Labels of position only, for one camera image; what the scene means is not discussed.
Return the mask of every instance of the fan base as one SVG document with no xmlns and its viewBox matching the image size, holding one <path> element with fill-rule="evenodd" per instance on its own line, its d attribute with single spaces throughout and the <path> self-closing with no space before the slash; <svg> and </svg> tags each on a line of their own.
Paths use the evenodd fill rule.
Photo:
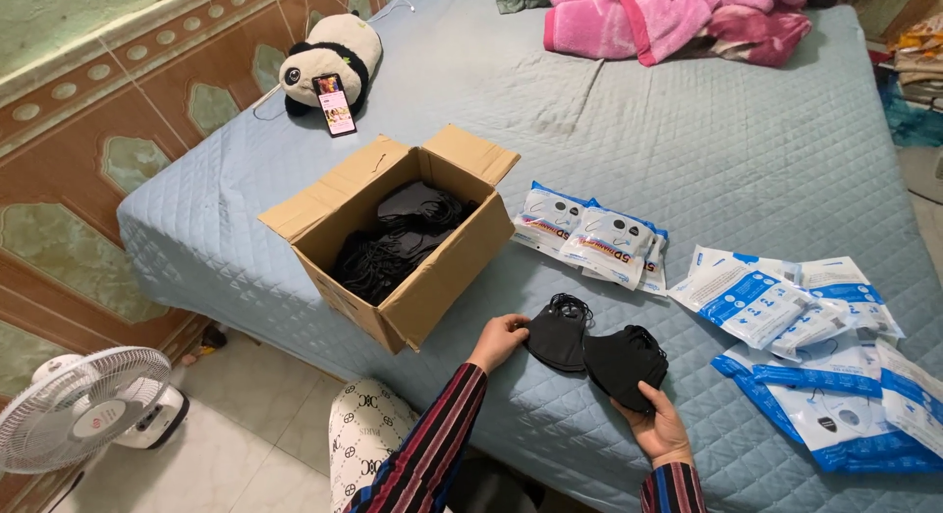
<svg viewBox="0 0 943 513">
<path fill-rule="evenodd" d="M 173 386 L 167 386 L 154 409 L 114 442 L 133 449 L 156 449 L 173 435 L 189 410 L 187 396 Z"/>
</svg>

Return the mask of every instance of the green wall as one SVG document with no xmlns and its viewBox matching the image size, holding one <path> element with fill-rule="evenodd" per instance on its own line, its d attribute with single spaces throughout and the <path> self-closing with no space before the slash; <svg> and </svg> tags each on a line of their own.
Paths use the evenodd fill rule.
<svg viewBox="0 0 943 513">
<path fill-rule="evenodd" d="M 159 0 L 0 0 L 0 77 Z"/>
</svg>

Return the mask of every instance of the cardboard box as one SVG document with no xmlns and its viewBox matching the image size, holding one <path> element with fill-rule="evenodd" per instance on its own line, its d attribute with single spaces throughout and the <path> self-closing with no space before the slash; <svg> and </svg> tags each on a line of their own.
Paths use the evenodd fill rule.
<svg viewBox="0 0 943 513">
<path fill-rule="evenodd" d="M 390 352 L 418 350 L 442 314 L 514 233 L 494 185 L 521 156 L 446 126 L 422 146 L 380 135 L 290 200 L 258 216 L 289 241 L 327 304 Z M 481 205 L 379 306 L 328 274 L 347 235 L 379 226 L 376 207 L 407 181 Z"/>
</svg>

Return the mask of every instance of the hand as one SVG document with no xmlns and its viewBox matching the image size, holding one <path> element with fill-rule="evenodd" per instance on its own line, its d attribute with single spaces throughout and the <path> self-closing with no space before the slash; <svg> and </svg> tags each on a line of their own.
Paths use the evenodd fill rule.
<svg viewBox="0 0 943 513">
<path fill-rule="evenodd" d="M 491 373 L 507 360 L 514 348 L 530 336 L 527 329 L 518 328 L 529 322 L 530 317 L 522 314 L 505 314 L 491 318 L 466 362 L 475 364 L 484 370 L 485 374 Z"/>
<path fill-rule="evenodd" d="M 611 397 L 609 402 L 629 421 L 638 446 L 652 460 L 652 469 L 672 461 L 681 461 L 693 467 L 694 456 L 691 455 L 691 442 L 685 431 L 685 423 L 681 423 L 681 417 L 665 392 L 643 381 L 638 382 L 638 390 L 654 405 L 654 416 L 646 417 L 634 412 Z"/>
</svg>

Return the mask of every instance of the mattress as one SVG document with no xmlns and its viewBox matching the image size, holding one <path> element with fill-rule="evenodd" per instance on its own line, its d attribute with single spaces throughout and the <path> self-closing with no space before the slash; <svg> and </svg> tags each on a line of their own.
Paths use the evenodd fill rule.
<svg viewBox="0 0 943 513">
<path fill-rule="evenodd" d="M 536 314 L 568 292 L 593 335 L 643 325 L 670 361 L 664 384 L 690 431 L 714 511 L 937 511 L 932 476 L 817 470 L 710 360 L 734 339 L 672 301 L 583 277 L 508 243 L 421 347 L 389 355 L 332 312 L 256 219 L 384 133 L 418 145 L 446 123 L 519 152 L 498 185 L 508 212 L 532 180 L 670 231 L 666 275 L 695 244 L 792 261 L 850 255 L 908 335 L 902 352 L 943 375 L 943 292 L 896 166 L 855 12 L 810 12 L 787 68 L 720 60 L 590 61 L 542 49 L 544 11 L 494 0 L 409 0 L 373 22 L 385 56 L 358 120 L 331 139 L 289 120 L 281 94 L 240 114 L 118 210 L 144 291 L 207 314 L 343 378 L 372 376 L 417 408 L 469 355 L 485 322 Z M 472 444 L 601 511 L 638 511 L 650 465 L 583 374 L 518 350 L 489 380 Z"/>
</svg>

